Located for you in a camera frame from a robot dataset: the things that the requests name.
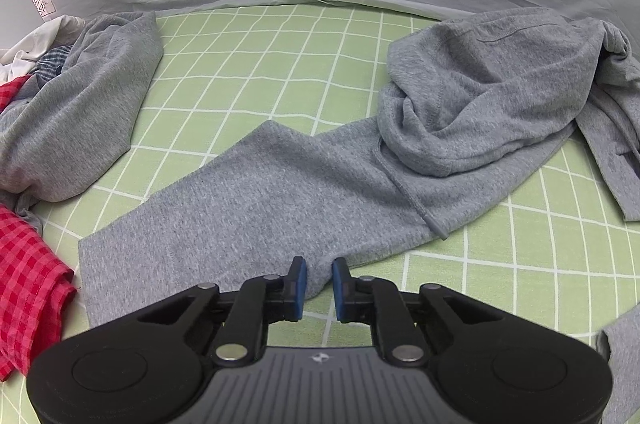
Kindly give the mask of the grey zip hoodie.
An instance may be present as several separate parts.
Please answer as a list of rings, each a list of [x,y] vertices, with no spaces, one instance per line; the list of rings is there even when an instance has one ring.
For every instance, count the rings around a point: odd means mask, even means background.
[[[394,41],[378,111],[306,136],[265,121],[79,244],[100,326],[195,284],[238,288],[295,256],[307,292],[484,215],[582,132],[624,217],[639,217],[639,64],[598,18],[521,8]]]

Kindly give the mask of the red checked shorts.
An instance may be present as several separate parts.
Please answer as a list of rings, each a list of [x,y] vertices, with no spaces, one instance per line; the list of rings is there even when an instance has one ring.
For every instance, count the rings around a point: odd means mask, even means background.
[[[26,213],[38,201],[75,194],[60,101],[32,75],[1,86],[1,379],[28,372],[62,334],[76,289],[73,272],[43,242]]]

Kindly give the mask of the green grid mat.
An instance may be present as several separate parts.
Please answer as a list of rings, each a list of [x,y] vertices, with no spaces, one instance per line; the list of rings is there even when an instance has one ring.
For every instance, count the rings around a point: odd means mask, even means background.
[[[84,237],[204,165],[266,119],[316,135],[373,115],[407,15],[258,6],[162,17],[164,57],[131,150],[82,196],[39,204],[70,268]],[[404,291],[434,281],[586,343],[637,305],[639,228],[580,136],[495,209],[448,239],[367,266]]]

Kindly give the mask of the grey sweatpants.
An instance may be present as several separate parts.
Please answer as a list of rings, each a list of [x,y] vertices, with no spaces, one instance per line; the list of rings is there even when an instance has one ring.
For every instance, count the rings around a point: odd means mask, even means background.
[[[85,192],[129,150],[163,43],[152,12],[101,15],[60,75],[29,81],[1,115],[1,202],[23,209]]]

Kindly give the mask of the blue plaid shorts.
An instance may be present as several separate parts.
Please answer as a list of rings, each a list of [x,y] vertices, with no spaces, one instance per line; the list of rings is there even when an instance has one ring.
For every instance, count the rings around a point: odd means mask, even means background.
[[[61,74],[72,48],[73,46],[71,44],[56,46],[43,54],[32,69],[32,77],[37,81],[39,88],[44,87],[48,82]]]

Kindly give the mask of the white garment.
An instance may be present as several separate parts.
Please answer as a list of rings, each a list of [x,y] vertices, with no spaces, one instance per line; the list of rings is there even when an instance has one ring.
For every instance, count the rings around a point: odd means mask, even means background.
[[[74,43],[86,26],[83,18],[62,15],[48,20],[9,49],[1,50],[1,84],[27,75],[50,49]]]

